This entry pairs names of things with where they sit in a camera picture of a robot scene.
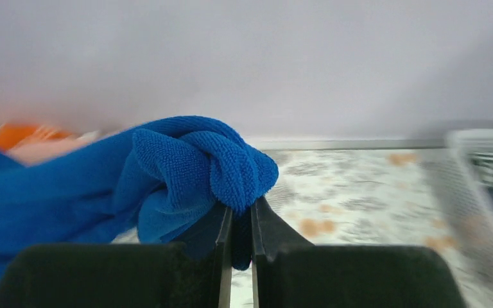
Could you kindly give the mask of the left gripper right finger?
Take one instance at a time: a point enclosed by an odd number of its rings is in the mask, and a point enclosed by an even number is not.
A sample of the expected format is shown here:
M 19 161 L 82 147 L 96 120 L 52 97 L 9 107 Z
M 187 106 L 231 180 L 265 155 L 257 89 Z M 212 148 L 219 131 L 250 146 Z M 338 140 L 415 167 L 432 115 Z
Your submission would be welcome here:
M 256 307 L 465 307 L 449 266 L 423 246 L 317 246 L 264 198 L 250 209 Z

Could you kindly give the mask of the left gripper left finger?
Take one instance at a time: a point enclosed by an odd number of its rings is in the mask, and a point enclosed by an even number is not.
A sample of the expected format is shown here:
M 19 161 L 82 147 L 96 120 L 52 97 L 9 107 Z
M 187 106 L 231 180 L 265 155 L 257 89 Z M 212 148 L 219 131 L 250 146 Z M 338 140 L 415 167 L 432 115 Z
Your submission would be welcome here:
M 167 244 L 44 244 L 0 280 L 0 307 L 228 307 L 232 211 Z

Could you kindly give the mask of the blue towel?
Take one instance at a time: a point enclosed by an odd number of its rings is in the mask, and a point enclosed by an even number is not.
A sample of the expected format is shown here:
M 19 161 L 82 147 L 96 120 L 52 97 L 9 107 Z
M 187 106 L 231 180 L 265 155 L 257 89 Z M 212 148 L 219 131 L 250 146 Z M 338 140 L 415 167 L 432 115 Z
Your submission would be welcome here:
M 170 242 L 216 203 L 233 210 L 232 266 L 247 270 L 250 207 L 278 176 L 268 155 L 201 116 L 142 124 L 33 166 L 0 152 L 0 278 L 34 244 L 109 243 L 132 228 L 142 243 Z

